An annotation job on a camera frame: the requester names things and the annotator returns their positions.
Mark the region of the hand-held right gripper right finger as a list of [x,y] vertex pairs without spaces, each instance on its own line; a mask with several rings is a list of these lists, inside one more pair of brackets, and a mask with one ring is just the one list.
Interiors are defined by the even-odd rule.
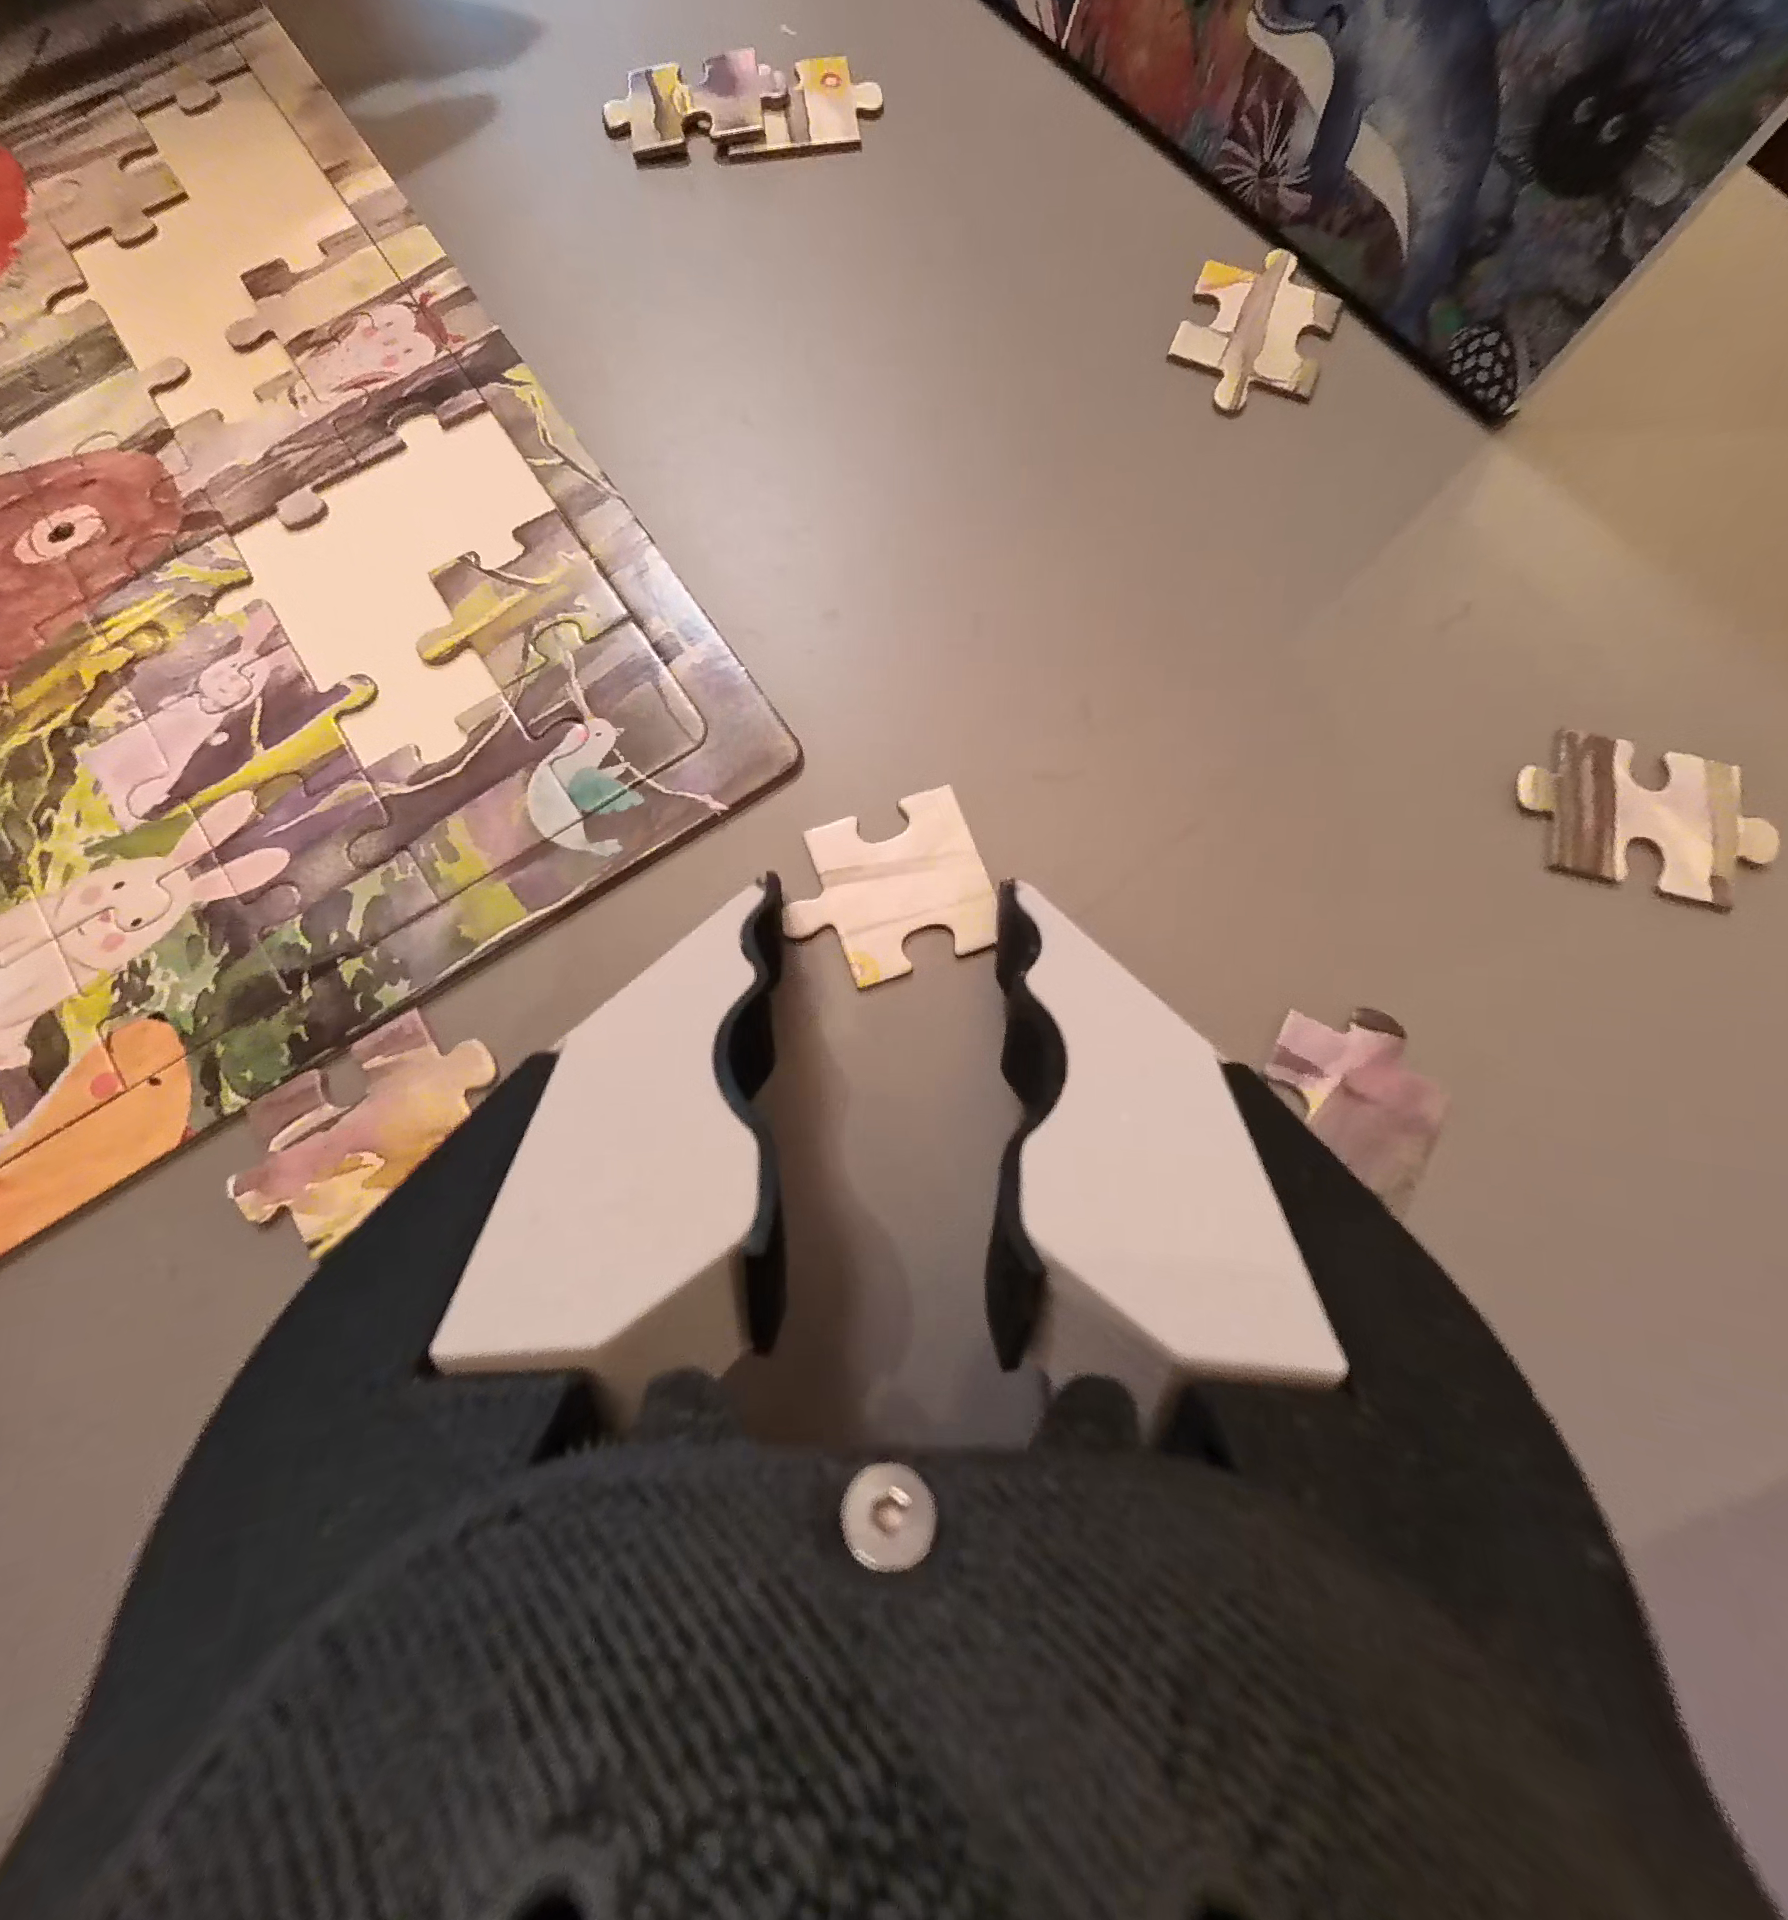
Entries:
[[997,894],[995,1357],[1123,1386],[1159,1423],[1205,1381],[1332,1390],[1348,1355],[1221,1052],[1041,889]]

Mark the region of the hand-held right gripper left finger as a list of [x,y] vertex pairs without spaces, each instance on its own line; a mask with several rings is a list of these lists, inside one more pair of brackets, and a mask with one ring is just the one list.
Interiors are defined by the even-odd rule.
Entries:
[[772,1351],[785,1213],[759,1094],[782,947],[781,883],[750,883],[559,1041],[437,1372],[582,1372],[634,1413],[657,1377]]

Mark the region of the purple puzzle piece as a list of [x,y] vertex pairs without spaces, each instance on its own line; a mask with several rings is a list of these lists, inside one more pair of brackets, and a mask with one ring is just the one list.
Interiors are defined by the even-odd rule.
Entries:
[[1448,1095],[1407,1060],[1407,1028],[1355,1008],[1342,1028],[1289,1009],[1263,1079],[1394,1217],[1402,1217],[1441,1138]]

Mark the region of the brown pink puzzle piece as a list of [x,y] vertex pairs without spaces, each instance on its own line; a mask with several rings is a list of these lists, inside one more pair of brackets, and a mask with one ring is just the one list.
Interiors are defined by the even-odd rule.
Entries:
[[309,1069],[249,1109],[261,1154],[228,1183],[235,1209],[264,1226],[286,1215],[318,1259],[349,1236],[472,1112],[497,1079],[488,1044],[440,1048],[417,1009],[355,1041],[363,1091],[338,1106]]

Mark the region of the white puzzle piece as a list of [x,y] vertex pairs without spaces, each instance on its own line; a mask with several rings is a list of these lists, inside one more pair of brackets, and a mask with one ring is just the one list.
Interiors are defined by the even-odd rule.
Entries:
[[856,989],[911,972],[907,939],[944,929],[967,955],[997,941],[997,886],[987,874],[949,784],[898,803],[907,828],[868,841],[856,817],[811,826],[804,844],[821,889],[782,907],[782,935],[804,941],[833,929]]

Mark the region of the illustrated jigsaw puzzle board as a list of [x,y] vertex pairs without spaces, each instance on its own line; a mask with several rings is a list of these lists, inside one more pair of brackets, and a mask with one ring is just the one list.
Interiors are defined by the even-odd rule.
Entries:
[[0,1260],[802,750],[264,3],[0,3]]

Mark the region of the pale grey-banded puzzle piece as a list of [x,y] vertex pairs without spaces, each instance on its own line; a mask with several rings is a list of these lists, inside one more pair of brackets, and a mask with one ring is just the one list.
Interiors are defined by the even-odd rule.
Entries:
[[1342,301],[1302,281],[1293,253],[1270,250],[1258,269],[1210,260],[1194,281],[1194,301],[1214,315],[1178,323],[1167,361],[1216,378],[1217,411],[1241,411],[1257,387],[1298,401],[1314,396],[1321,369],[1304,339],[1309,333],[1331,337]]

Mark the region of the beige grey striped puzzle piece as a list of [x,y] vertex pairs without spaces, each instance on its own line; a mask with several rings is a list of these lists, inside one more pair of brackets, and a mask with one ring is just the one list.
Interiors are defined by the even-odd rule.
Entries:
[[1548,764],[1517,771],[1517,808],[1546,822],[1546,867],[1621,883],[1630,847],[1642,842],[1659,859],[1661,895],[1730,910],[1736,870],[1772,866],[1782,850],[1780,830],[1743,809],[1736,764],[1668,752],[1664,781],[1646,784],[1634,753],[1625,738],[1560,730]]

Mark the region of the yellow cream puzzle piece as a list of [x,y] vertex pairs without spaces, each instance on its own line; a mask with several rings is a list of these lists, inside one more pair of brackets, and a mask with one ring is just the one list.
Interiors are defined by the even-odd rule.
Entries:
[[634,67],[600,121],[638,162],[683,157],[696,131],[718,152],[739,152],[759,147],[766,111],[785,108],[786,95],[785,72],[744,45],[703,59],[693,78],[678,63]]

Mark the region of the colourful illustrated puzzle box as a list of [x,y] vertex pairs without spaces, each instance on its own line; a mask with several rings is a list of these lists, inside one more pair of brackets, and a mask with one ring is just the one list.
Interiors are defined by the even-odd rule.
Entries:
[[1506,420],[1788,114],[1788,1],[1001,1]]

